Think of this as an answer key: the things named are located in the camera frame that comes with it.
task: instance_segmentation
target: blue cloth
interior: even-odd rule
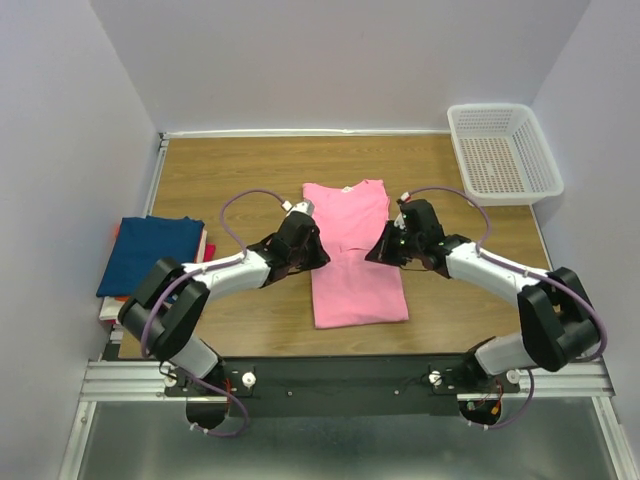
[[[163,257],[178,263],[193,262],[203,228],[203,222],[188,217],[123,218],[96,296],[131,295]]]

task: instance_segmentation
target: cable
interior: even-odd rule
[[[177,376],[175,373],[173,373],[173,372],[171,371],[171,368],[169,368],[169,371],[168,371],[168,372],[165,372],[165,371],[163,371],[163,370],[162,370],[162,366],[163,366],[164,364],[165,364],[165,361],[163,360],[163,361],[162,361],[162,362],[160,362],[160,364],[158,365],[158,372],[160,372],[160,375],[162,375],[162,376],[164,376],[164,377],[167,377],[167,378],[170,378],[171,380],[176,380],[176,381],[177,381],[177,380],[178,380],[178,376]]]
[[[536,388],[536,381],[533,377],[533,372],[531,372],[531,370],[529,369],[527,370],[527,373],[529,374],[529,381],[531,382],[531,385],[529,386],[529,395],[527,395],[527,399],[524,401],[524,404],[522,405],[522,407],[520,407],[520,410],[518,410],[516,413],[514,413],[511,416],[511,418],[508,418],[504,422],[496,423],[495,425],[480,425],[480,424],[476,424],[476,425],[482,428],[486,428],[487,430],[500,430],[501,428],[508,427],[513,422],[515,422],[520,417],[522,417],[522,415],[524,415],[524,413],[527,411],[527,409],[531,405],[531,400],[533,400],[533,392]]]
[[[589,355],[587,357],[584,357],[584,358],[578,358],[578,359],[574,360],[576,363],[590,362],[590,361],[592,361],[592,360],[594,360],[594,359],[596,359],[596,358],[598,358],[598,357],[600,357],[602,355],[602,353],[607,348],[607,343],[608,343],[607,330],[606,330],[606,328],[604,326],[604,322],[600,318],[600,315],[598,315],[598,313],[589,304],[589,302],[587,302],[584,298],[582,298],[576,292],[571,290],[569,287],[561,284],[560,282],[558,282],[556,280],[553,280],[552,278],[546,277],[544,275],[539,275],[539,274],[537,274],[535,272],[531,272],[529,270],[525,270],[525,269],[517,267],[515,265],[511,265],[510,263],[506,263],[506,262],[504,262],[502,260],[494,258],[491,255],[488,255],[486,252],[484,252],[482,250],[482,245],[487,240],[487,238],[489,238],[489,235],[491,235],[491,220],[489,219],[489,215],[487,214],[487,211],[484,208],[482,208],[480,205],[478,205],[478,203],[475,200],[473,200],[472,198],[470,198],[468,195],[466,195],[461,190],[458,190],[457,188],[445,187],[445,186],[440,186],[440,185],[428,186],[428,187],[420,187],[420,188],[416,188],[415,190],[410,190],[410,191],[404,193],[400,197],[400,199],[401,199],[402,202],[406,202],[406,201],[410,200],[411,197],[413,195],[415,195],[416,193],[426,192],[426,191],[429,191],[429,190],[440,190],[440,191],[455,193],[456,195],[464,198],[466,201],[468,201],[475,208],[477,208],[478,211],[482,214],[482,217],[484,218],[484,222],[485,222],[487,228],[486,228],[486,230],[484,232],[484,235],[480,239],[480,241],[478,241],[476,243],[476,253],[478,254],[479,257],[483,258],[484,260],[487,260],[488,262],[493,263],[494,265],[498,265],[499,267],[506,268],[507,270],[509,270],[511,272],[514,272],[514,273],[517,273],[517,274],[520,274],[520,275],[524,275],[524,276],[528,275],[531,278],[535,278],[538,281],[545,282],[545,283],[551,285],[552,287],[556,288],[557,290],[560,290],[561,292],[569,295],[573,300],[578,302],[578,304],[580,304],[580,306],[587,311],[587,313],[589,314],[589,316],[593,320],[593,323],[595,324],[596,329],[598,330],[598,335],[600,337],[600,344],[598,345],[598,349],[593,354],[591,354],[591,355]],[[515,413],[508,420],[505,420],[504,422],[500,422],[500,423],[497,423],[497,424],[491,425],[491,426],[485,425],[484,428],[487,428],[487,429],[490,429],[490,430],[497,430],[497,429],[500,429],[500,428],[504,428],[504,427],[506,427],[508,425],[511,425],[518,418],[520,418],[522,415],[524,415],[526,410],[529,408],[529,405],[531,404],[531,400],[533,399],[533,393],[534,393],[534,390],[535,390],[535,381],[533,379],[533,373],[531,372],[530,369],[528,369],[527,372],[529,373],[529,378],[531,380],[531,387],[530,387],[530,390],[529,390],[529,395],[527,396],[527,400],[524,402],[524,404],[522,405],[520,410],[518,410],[518,412]]]
[[[497,378],[496,378],[496,386],[498,386],[498,392],[499,392],[498,400],[500,400],[500,399],[502,399],[502,394],[503,394],[504,390],[502,389],[502,383],[500,383],[500,380],[498,380]],[[487,393],[480,400],[476,400],[475,402],[472,402],[472,403],[476,408],[478,408],[479,406],[484,405],[484,402],[486,402],[487,398],[489,398],[491,395],[493,395],[493,392]]]
[[[214,430],[209,430],[207,428],[202,428],[198,424],[193,424],[192,425],[192,428],[194,430],[198,430],[200,432],[203,432],[205,435],[209,435],[211,437],[233,438],[233,437],[237,437],[238,435],[240,435],[242,432],[244,432],[249,427],[249,411],[247,410],[247,407],[245,407],[244,404],[238,399],[238,397],[236,397],[235,395],[233,395],[233,394],[231,394],[229,392],[226,392],[225,390],[223,390],[221,388],[218,388],[218,387],[216,387],[214,385],[211,385],[210,383],[207,383],[204,380],[199,379],[198,377],[196,377],[195,375],[192,375],[191,373],[189,374],[189,378],[191,378],[191,380],[194,383],[197,383],[201,387],[207,388],[207,389],[211,390],[212,392],[217,393],[219,395],[224,395],[229,400],[231,400],[233,403],[235,403],[236,406],[242,412],[242,419],[243,419],[242,425],[237,430],[235,430],[233,432],[226,432],[226,433],[216,432]]]
[[[242,241],[242,239],[227,224],[227,221],[225,220],[225,212],[226,212],[227,208],[229,207],[229,205],[231,205],[233,202],[235,202],[239,198],[244,197],[245,195],[249,195],[250,193],[265,193],[267,195],[271,195],[276,200],[278,200],[278,202],[280,202],[280,205],[282,205],[282,206],[284,206],[287,203],[284,198],[282,198],[277,193],[272,192],[271,190],[266,190],[266,189],[263,189],[263,188],[254,188],[254,189],[251,189],[251,190],[246,190],[244,192],[241,192],[241,193],[231,197],[222,206],[222,208],[220,209],[220,218],[219,218],[220,225],[222,225],[222,228],[225,230],[225,232],[227,232],[231,236],[231,238],[233,238],[238,243],[238,245],[240,246],[240,248],[242,250],[242,256],[241,257],[237,257],[237,258],[235,258],[233,260],[229,260],[228,262],[216,263],[216,264],[213,264],[213,265],[209,265],[206,268],[199,268],[199,269],[196,269],[196,270],[192,270],[192,271],[187,272],[187,273],[181,275],[180,277],[176,278],[173,282],[171,282],[169,284],[169,286],[160,294],[160,296],[158,297],[158,300],[153,305],[153,308],[151,309],[151,312],[149,312],[149,318],[147,318],[147,321],[144,324],[144,328],[142,329],[142,335],[140,336],[140,354],[142,355],[142,358],[149,358],[150,353],[147,350],[147,343],[149,341],[149,334],[151,332],[151,326],[153,325],[153,322],[155,321],[156,316],[158,315],[158,312],[160,311],[160,308],[162,308],[162,305],[164,304],[165,300],[171,296],[173,291],[180,284],[182,284],[183,282],[186,282],[190,278],[196,277],[196,276],[201,275],[203,273],[210,272],[210,271],[213,271],[213,270],[218,270],[220,268],[225,268],[225,267],[230,267],[230,266],[233,266],[233,265],[237,265],[239,263],[242,263],[247,258],[247,245]],[[242,402],[240,400],[238,400],[238,398],[236,398],[231,393],[228,393],[228,392],[222,390],[221,388],[215,387],[215,386],[213,386],[213,385],[211,385],[211,384],[199,379],[198,377],[193,375],[191,372],[187,372],[187,374],[188,374],[189,378],[191,378],[191,380],[193,382],[195,382],[198,385],[201,385],[201,386],[203,386],[205,388],[208,388],[209,390],[211,390],[214,393],[218,393],[220,395],[224,395],[229,400],[231,400],[233,403],[235,403],[238,406],[238,408],[240,409],[240,411],[242,412],[242,416],[244,417],[244,421],[243,421],[242,426],[240,428],[238,428],[238,430],[236,430],[234,432],[230,432],[230,433],[217,433],[217,432],[214,432],[213,430],[204,429],[204,428],[202,428],[202,427],[200,427],[198,425],[193,425],[192,427],[194,429],[202,431],[202,432],[206,433],[207,435],[214,436],[214,437],[235,437],[237,435],[240,435],[243,431],[245,431],[247,429],[247,427],[249,426],[249,412],[247,411],[247,408],[242,404]]]

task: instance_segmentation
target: white plastic basket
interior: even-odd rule
[[[529,107],[454,105],[447,115],[465,192],[480,205],[532,205],[562,193],[560,172]]]

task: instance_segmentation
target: wooden table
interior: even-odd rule
[[[423,185],[462,188],[448,135],[179,139],[169,143],[153,213],[204,220],[220,258],[238,251],[218,223],[220,207],[234,194],[264,187],[295,203],[304,182],[341,188],[362,179],[383,179],[394,200]],[[480,238],[482,217],[464,200],[444,192],[426,198],[445,233]],[[488,210],[494,226],[488,249],[547,266],[528,207]],[[395,202],[390,214],[397,214]],[[252,195],[233,204],[227,218],[252,243],[275,231],[283,213],[271,198]],[[459,352],[519,329],[516,310],[478,287],[428,272],[403,271],[402,279],[410,320],[400,324],[314,329],[310,274],[303,273],[210,304],[196,332],[222,355],[278,356]],[[138,355],[138,342],[125,335],[120,356]]]

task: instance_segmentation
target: gray floor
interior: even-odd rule
[[[520,421],[495,432],[429,416],[255,419],[231,440],[190,432],[180,403],[101,404],[80,478],[604,480],[615,474],[590,399],[537,399]]]

